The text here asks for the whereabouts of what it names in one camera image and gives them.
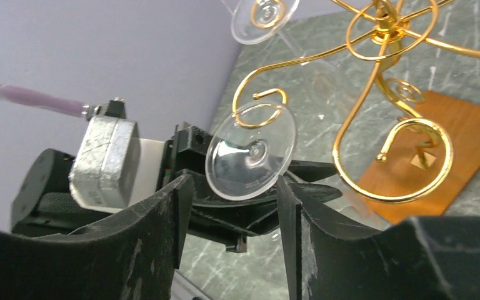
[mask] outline black plastic part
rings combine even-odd
[[[296,299],[480,299],[480,217],[410,217],[384,232],[280,177],[289,296]]]
[[[81,208],[69,191],[74,157],[47,149],[32,164],[12,203],[11,232],[25,236],[67,234],[110,214]]]
[[[123,101],[110,100],[98,107],[98,115],[126,119],[126,108]]]
[[[0,232],[0,299],[169,299],[193,191],[180,176],[69,235]]]
[[[226,251],[247,251],[247,237],[268,234],[279,226],[276,186],[252,199],[229,201],[216,195],[205,177],[205,156],[213,136],[196,126],[176,130],[167,142],[163,156],[162,174],[168,183],[177,176],[190,174],[194,178],[195,199],[192,207],[189,234],[226,247]],[[317,181],[336,174],[332,164],[292,161],[289,170],[304,181]],[[342,196],[333,187],[320,184],[300,184],[311,196],[327,202]]]

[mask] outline gold frame arm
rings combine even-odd
[[[442,0],[442,1],[439,1],[437,3],[437,5],[439,7],[441,6],[444,6],[444,5],[447,5],[448,3],[452,2],[453,0]],[[412,12],[411,14],[408,14],[407,16],[403,16],[402,17],[402,21],[408,21],[408,20],[411,20],[413,18],[416,18],[416,17],[419,17],[419,16],[422,16],[423,14],[427,14],[431,11],[431,6],[428,6],[426,8],[422,8],[421,10],[419,11],[416,11],[416,12]]]
[[[422,34],[418,34],[418,33],[414,32],[412,30],[404,29],[404,32],[408,36],[411,36],[412,38],[415,38],[415,39],[421,39],[422,38]],[[439,48],[444,49],[444,50],[452,51],[452,52],[457,53],[457,54],[462,54],[462,55],[465,55],[465,56],[470,56],[472,58],[479,58],[480,59],[480,50],[475,50],[475,49],[470,49],[470,48],[466,48],[466,47],[461,47],[461,46],[457,46],[457,45],[448,44],[446,42],[441,42],[441,41],[438,41],[436,39],[432,39],[430,37],[426,37],[424,39],[424,42],[428,43],[432,46],[439,47]]]
[[[364,39],[368,38],[369,36],[371,36],[374,32],[374,29],[358,36],[356,39],[353,39],[352,41],[350,41],[351,44],[356,44],[356,43],[359,43],[361,41],[363,41]],[[332,48],[328,51],[324,51],[324,52],[320,52],[320,53],[317,53],[317,54],[314,54],[314,55],[311,55],[311,56],[306,56],[306,57],[303,57],[303,58],[297,58],[297,59],[292,59],[290,61],[284,61],[284,62],[278,62],[276,64],[270,64],[268,66],[263,66],[263,67],[260,67],[258,69],[255,69],[253,71],[251,71],[241,82],[240,84],[238,85],[238,87],[236,88],[236,91],[234,92],[234,96],[232,97],[232,111],[233,112],[236,112],[238,110],[238,99],[240,98],[240,95],[242,94],[242,92],[244,91],[244,88],[246,87],[246,85],[251,81],[251,79],[262,73],[262,72],[265,72],[265,71],[269,71],[269,70],[273,70],[273,69],[278,69],[278,68],[283,68],[283,67],[287,67],[287,66],[293,66],[295,64],[302,64],[302,63],[306,63],[306,62],[309,62],[309,61],[315,61],[317,59],[322,59],[322,58],[325,58],[326,56],[329,56],[329,55],[332,55],[334,53],[338,53],[339,51],[342,51],[346,49],[346,45],[343,44],[343,45],[340,45],[338,47],[335,47],[335,48]],[[274,93],[279,93],[281,96],[282,96],[282,102],[285,103],[288,101],[288,96],[286,95],[286,93],[282,90],[282,89],[276,89],[276,88],[273,88],[273,89],[268,89],[266,91],[263,91],[263,92],[257,92],[255,94],[253,94],[253,99],[257,100],[257,99],[261,99],[263,98],[264,96],[268,96],[270,94],[274,94]],[[268,122],[271,122],[274,120],[274,118],[276,118],[277,116],[275,115],[272,115],[271,117],[269,117],[268,120],[262,122],[262,123],[259,123],[259,124],[246,124],[244,122],[242,122],[242,120],[239,119],[239,116],[236,115],[236,121],[243,127],[245,128],[259,128],[262,126],[262,124],[268,124]]]
[[[354,14],[358,14],[360,12],[359,9],[355,8],[354,6],[348,4],[348,3],[345,3],[341,0],[332,0],[332,2],[336,3],[337,5],[341,6],[342,8],[350,11],[351,13],[354,13]],[[376,22],[376,18],[371,16],[370,14],[366,14],[364,13],[363,14],[363,17],[371,22]]]
[[[384,37],[384,42],[382,43],[379,56],[384,55],[388,47],[388,44],[389,44],[389,34],[387,33]],[[445,156],[444,162],[436,178],[432,182],[430,182],[427,186],[421,188],[416,192],[412,192],[411,194],[402,195],[402,196],[382,196],[382,195],[374,194],[358,186],[347,175],[347,172],[345,171],[341,163],[341,154],[340,154],[339,148],[341,146],[341,141],[343,140],[343,136],[345,135],[353,119],[356,117],[356,114],[361,108],[365,98],[371,91],[373,84],[376,82],[377,75],[380,71],[381,65],[382,65],[381,60],[378,60],[375,62],[374,68],[372,70],[372,73],[369,77],[367,84],[365,85],[363,92],[361,93],[359,99],[357,100],[356,104],[352,108],[349,116],[343,122],[341,129],[337,133],[336,139],[334,141],[334,145],[332,147],[332,158],[334,160],[334,166],[336,167],[341,179],[358,194],[365,196],[372,201],[376,201],[380,203],[393,203],[393,204],[408,203],[408,202],[420,199],[424,196],[427,196],[429,193],[433,192],[445,180],[446,176],[450,172],[451,163],[453,160],[453,145],[451,143],[450,137],[448,136],[444,128],[442,128],[440,125],[436,124],[435,122],[430,121],[428,119],[423,119],[421,117],[406,119],[402,122],[399,122],[389,132],[389,135],[387,136],[386,142],[384,143],[384,146],[382,147],[381,152],[376,157],[377,161],[380,161],[380,162],[384,162],[387,159],[387,154],[389,152],[391,145],[393,144],[396,134],[404,128],[407,128],[410,126],[411,127],[422,126],[436,133],[444,142],[444,148],[446,150],[446,156]]]

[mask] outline gray marble surface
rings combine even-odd
[[[405,10],[414,11],[426,1],[406,1]],[[338,46],[352,14],[342,12],[315,17],[287,25],[287,32],[308,54]],[[411,27],[423,32],[430,17],[423,16]],[[370,28],[361,21],[357,36]],[[441,16],[431,35],[446,42],[480,49],[480,1],[457,0],[441,9]],[[364,54],[377,52],[369,42],[357,47]],[[231,75],[221,105],[214,119],[213,130],[231,112],[232,96],[240,81],[253,69],[291,59],[293,52],[277,36],[255,46],[245,46]],[[331,145],[341,123],[341,114],[349,111],[345,99],[352,101],[363,87],[373,68],[340,52],[324,62],[292,66],[260,74],[249,84],[241,98],[245,104],[255,91],[279,87],[289,93],[289,107],[297,119],[299,139],[295,159],[331,162]],[[336,80],[342,74],[347,80]],[[469,57],[420,45],[389,70],[388,75],[406,79],[421,90],[432,89],[480,105],[480,61]],[[324,84],[315,84],[321,78]],[[369,165],[384,141],[386,133],[401,113],[373,88],[342,144],[342,160],[354,179]],[[342,187],[337,178],[323,183]],[[362,219],[366,224],[384,228],[386,223],[374,216],[359,214],[348,198],[331,202],[332,208]],[[480,170],[447,210],[448,215],[480,215]],[[288,299],[286,273],[279,231],[250,238],[245,254],[225,253],[224,246],[188,236],[181,272],[202,287],[214,299]]]

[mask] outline orange wooden board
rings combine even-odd
[[[428,91],[426,102],[416,109],[437,122],[450,135],[454,149],[452,169],[444,182],[428,196],[410,203],[383,204],[365,202],[382,217],[396,224],[408,216],[442,215],[480,167],[480,106]],[[372,162],[358,181],[368,191],[385,196],[409,194],[429,184],[439,173],[444,161],[444,145],[426,149],[436,159],[428,170],[411,164],[416,155],[414,146],[425,136],[409,130],[401,131],[384,164]]]

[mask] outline lavender wall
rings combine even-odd
[[[302,0],[295,18],[337,10]],[[122,96],[144,138],[167,139],[180,121],[207,128],[240,50],[230,19],[220,0],[0,0],[0,83],[90,103]],[[75,154],[86,126],[0,102],[0,229],[38,154]]]

